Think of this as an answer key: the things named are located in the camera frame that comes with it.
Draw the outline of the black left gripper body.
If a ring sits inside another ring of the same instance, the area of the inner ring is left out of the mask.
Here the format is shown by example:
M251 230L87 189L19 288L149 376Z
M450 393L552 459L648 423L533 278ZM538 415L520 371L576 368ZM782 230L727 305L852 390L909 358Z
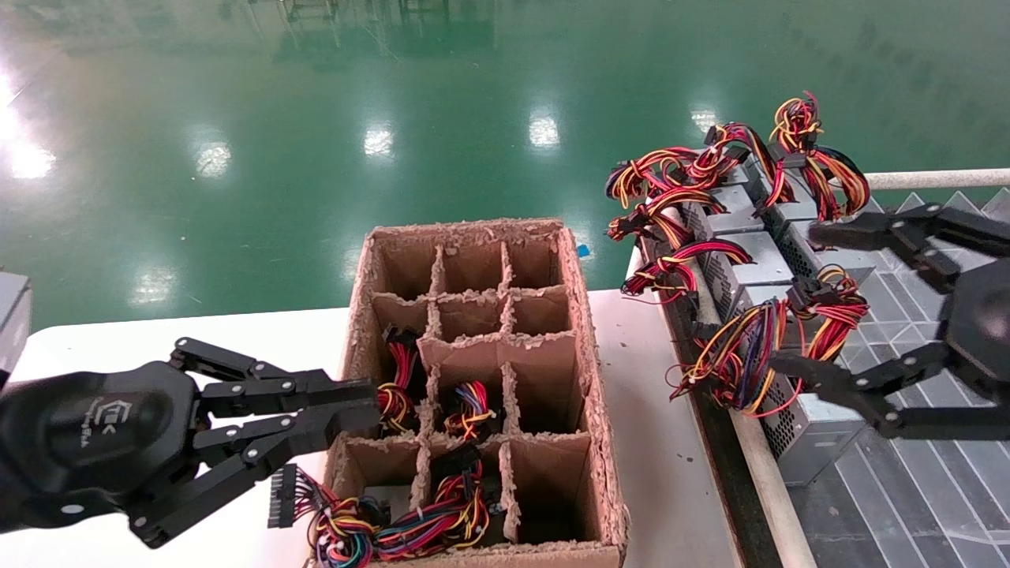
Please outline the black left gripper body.
M192 479L195 380L166 363L73 372L2 392L2 528L130 510Z

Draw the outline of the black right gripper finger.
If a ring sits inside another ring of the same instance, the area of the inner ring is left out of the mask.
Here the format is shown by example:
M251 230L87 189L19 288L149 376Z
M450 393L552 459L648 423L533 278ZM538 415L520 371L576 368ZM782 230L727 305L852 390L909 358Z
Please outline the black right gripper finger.
M930 342L858 373L794 353L775 353L769 359L769 366L780 374L801 379L823 402L854 410L886 439L1008 439L1006 353L962 353L945 342ZM898 409L888 399L944 370L992 404Z
M1008 224L953 207L925 204L894 215L866 212L850 222L815 222L809 238L822 247L888 249L940 294L1007 289L1009 284ZM992 261L975 269L960 268L933 240L973 249Z

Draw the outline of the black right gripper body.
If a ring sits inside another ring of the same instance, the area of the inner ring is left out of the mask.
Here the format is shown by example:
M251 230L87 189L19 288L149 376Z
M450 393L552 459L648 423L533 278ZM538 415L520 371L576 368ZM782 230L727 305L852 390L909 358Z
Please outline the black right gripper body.
M985 399L1007 399L1009 262L962 273L946 304L944 342L952 373Z

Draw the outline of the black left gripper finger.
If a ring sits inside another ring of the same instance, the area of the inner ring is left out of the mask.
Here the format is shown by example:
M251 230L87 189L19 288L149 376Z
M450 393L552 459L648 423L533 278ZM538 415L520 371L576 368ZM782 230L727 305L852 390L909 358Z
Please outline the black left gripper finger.
M340 432L379 423L375 404L310 406L296 416L254 420L197 432L184 457L208 471L170 486L150 503L131 508L131 532L156 549L266 480L289 460L328 449Z
M335 381L322 369L290 372L195 338L180 338L170 366L213 379L198 396L201 411L231 418L308 409L363 409L378 420L376 388L368 379Z

